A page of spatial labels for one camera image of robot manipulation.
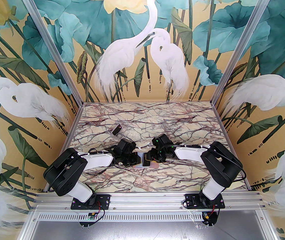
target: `painted wall mural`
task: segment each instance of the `painted wall mural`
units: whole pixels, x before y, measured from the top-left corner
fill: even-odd
[[[257,2],[34,1],[89,102],[209,100]],[[268,34],[262,22],[248,48]]]
[[[251,44],[216,107],[285,239],[285,0],[271,0],[262,23],[270,28],[267,39]]]
[[[0,239],[16,239],[78,110],[21,0],[0,0]]]

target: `marble tabletop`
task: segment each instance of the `marble tabletop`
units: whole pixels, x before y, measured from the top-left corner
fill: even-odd
[[[117,144],[118,140],[109,133],[115,124],[123,126],[123,136],[137,144],[136,151],[148,151],[153,146],[152,139],[162,133],[174,143],[219,141],[227,145],[210,103],[199,101],[86,104],[70,147],[88,152]],[[191,160],[170,160],[158,165],[145,169],[95,168],[85,171],[80,179],[96,192],[143,192],[198,191],[210,178],[203,164]],[[246,188],[243,181],[230,187],[239,188]]]

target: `mounting plate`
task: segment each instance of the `mounting plate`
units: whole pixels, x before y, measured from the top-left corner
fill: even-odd
[[[190,193],[185,194],[185,201],[183,204],[186,205],[187,209],[212,209],[213,207],[203,207],[200,198],[199,193]],[[225,203],[223,200],[223,197],[221,194],[219,194],[214,200],[212,200],[212,203],[215,205],[215,209],[224,209]]]
[[[97,194],[94,205],[86,205],[86,203],[80,202],[78,199],[74,198],[71,203],[71,210],[98,210],[99,206],[97,203],[100,203],[100,207],[104,210],[109,209],[110,195],[109,194]]]

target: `black mounting bracket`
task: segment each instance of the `black mounting bracket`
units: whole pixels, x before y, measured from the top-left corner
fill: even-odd
[[[202,192],[185,194],[183,205],[187,209],[213,209],[214,206],[215,209],[225,208],[225,203],[221,194],[219,194],[214,200],[210,200],[210,203],[207,204],[204,204],[203,201],[201,201],[201,194]]]
[[[74,198],[71,203],[71,210],[98,210],[98,202],[100,203],[100,207],[104,210],[109,209],[110,203],[110,195],[109,194],[97,194],[95,196],[95,200],[93,201],[91,198],[86,202],[81,202],[78,199]]]

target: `bird beak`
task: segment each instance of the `bird beak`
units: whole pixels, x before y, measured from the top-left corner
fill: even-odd
[[[137,48],[138,46],[140,46],[141,44],[143,44],[144,42],[146,42],[146,41],[147,41],[151,36],[153,36],[153,35],[154,35],[153,33],[148,34],[148,35],[145,37],[145,39],[142,40],[142,41],[139,43],[139,45],[136,46],[136,48]]]

